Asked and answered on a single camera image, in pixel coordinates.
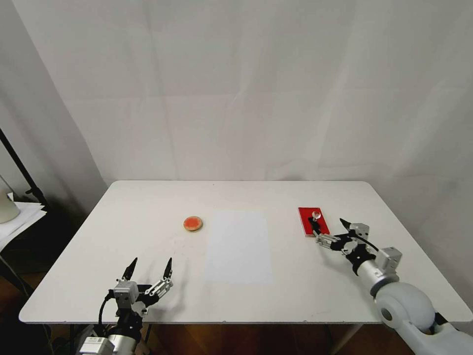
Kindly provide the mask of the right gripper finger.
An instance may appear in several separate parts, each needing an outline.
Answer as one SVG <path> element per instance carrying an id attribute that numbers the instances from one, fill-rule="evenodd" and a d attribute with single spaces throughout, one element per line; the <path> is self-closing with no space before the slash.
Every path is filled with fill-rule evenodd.
<path id="1" fill-rule="evenodd" d="M 339 251 L 342 253 L 346 253 L 345 245 L 348 243 L 348 233 L 331 235 L 331 234 L 324 234 L 320 233 L 319 230 L 312 231 L 315 242 L 326 249 L 330 249 L 332 251 Z"/>
<path id="2" fill-rule="evenodd" d="M 356 232 L 356 229 L 354 228 L 354 226 L 352 225 L 352 223 L 346 221 L 343 218 L 340 218 L 339 220 L 342 223 L 342 225 L 344 226 L 344 228 L 347 230 L 347 235 L 351 238 L 356 238 L 357 237 L 357 232 Z"/>

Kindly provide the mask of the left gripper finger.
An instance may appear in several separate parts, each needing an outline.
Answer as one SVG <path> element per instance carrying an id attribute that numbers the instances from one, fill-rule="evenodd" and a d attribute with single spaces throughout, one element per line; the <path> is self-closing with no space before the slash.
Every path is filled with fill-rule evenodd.
<path id="1" fill-rule="evenodd" d="M 138 258 L 134 258 L 134 260 L 130 263 L 129 266 L 126 267 L 123 275 L 121 278 L 117 279 L 117 282 L 118 283 L 121 283 L 121 282 L 129 282 L 132 280 L 132 276 L 133 276 L 133 273 L 135 271 L 135 267 L 136 267 L 136 264 L 137 264 L 137 260 Z"/>
<path id="2" fill-rule="evenodd" d="M 144 294 L 149 296 L 149 297 L 154 297 L 154 296 L 162 297 L 162 296 L 164 296 L 173 286 L 171 276 L 172 276 L 172 257 L 168 260 L 168 263 L 165 267 L 163 277 L 158 282 L 151 285 L 145 291 Z"/>

